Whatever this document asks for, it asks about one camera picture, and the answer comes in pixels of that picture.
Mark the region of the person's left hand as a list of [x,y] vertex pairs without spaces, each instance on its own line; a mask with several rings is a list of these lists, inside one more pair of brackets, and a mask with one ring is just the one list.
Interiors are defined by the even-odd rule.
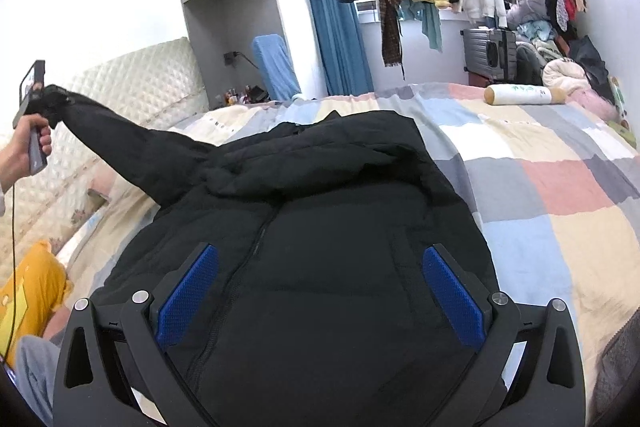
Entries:
[[11,140],[1,150],[0,180],[3,193],[9,191],[18,180],[30,176],[29,143],[32,130],[38,132],[44,156],[52,152],[51,128],[47,118],[40,114],[22,116]]

